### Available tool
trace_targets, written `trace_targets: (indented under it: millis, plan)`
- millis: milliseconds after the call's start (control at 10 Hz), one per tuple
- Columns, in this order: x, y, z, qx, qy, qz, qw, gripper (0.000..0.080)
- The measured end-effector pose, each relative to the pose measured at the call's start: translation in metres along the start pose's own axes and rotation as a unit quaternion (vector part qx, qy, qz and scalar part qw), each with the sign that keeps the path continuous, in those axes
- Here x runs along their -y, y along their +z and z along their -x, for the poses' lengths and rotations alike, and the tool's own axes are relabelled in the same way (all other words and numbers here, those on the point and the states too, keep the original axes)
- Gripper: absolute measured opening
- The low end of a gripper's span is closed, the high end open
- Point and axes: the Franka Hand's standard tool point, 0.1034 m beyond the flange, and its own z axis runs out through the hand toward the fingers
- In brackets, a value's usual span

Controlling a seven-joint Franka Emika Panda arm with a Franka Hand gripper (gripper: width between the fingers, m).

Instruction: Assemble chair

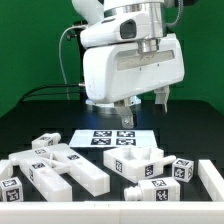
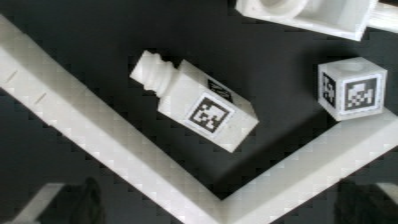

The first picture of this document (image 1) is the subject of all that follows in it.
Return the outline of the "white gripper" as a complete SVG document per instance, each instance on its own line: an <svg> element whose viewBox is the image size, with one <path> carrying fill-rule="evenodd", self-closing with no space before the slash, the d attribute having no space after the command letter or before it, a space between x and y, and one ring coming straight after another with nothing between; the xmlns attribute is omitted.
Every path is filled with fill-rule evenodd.
<svg viewBox="0 0 224 224"><path fill-rule="evenodd" d="M184 78L182 51L175 34L161 38L156 52L139 54L136 43L90 48L84 54L83 66L88 98L98 104L115 102L125 129L134 127L125 98L156 89L155 105L166 114L168 85Z"/></svg>

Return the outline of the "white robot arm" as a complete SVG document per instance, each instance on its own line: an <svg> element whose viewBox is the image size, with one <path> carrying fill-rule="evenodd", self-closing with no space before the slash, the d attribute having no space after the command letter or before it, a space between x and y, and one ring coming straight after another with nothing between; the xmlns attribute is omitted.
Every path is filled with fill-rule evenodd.
<svg viewBox="0 0 224 224"><path fill-rule="evenodd" d="M87 24L81 28L85 48L83 70L88 98L112 104L122 126L131 129L135 118L132 99L149 91L155 103L167 107L169 86L184 77L184 63L176 35L166 30L164 10L183 0L72 0Z"/></svg>

